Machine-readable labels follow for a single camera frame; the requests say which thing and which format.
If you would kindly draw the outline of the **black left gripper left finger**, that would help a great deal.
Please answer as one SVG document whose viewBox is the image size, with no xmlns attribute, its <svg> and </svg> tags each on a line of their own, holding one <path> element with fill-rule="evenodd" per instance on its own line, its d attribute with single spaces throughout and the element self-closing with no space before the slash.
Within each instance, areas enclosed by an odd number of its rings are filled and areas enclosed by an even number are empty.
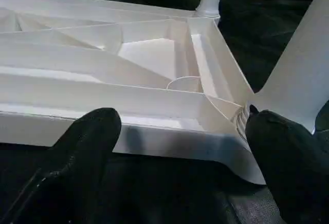
<svg viewBox="0 0 329 224">
<path fill-rule="evenodd" d="M 94 223 L 103 171 L 121 127 L 114 108 L 98 108 L 74 121 L 46 152 L 1 223 Z"/>
</svg>

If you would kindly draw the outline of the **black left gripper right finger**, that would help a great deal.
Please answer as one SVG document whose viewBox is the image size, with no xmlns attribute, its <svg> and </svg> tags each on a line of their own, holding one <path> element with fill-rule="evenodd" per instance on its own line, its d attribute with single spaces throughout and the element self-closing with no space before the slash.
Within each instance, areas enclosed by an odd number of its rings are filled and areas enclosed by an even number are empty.
<svg viewBox="0 0 329 224">
<path fill-rule="evenodd" d="M 251 108 L 246 138 L 286 223 L 328 223 L 328 150 L 303 125 Z"/>
</svg>

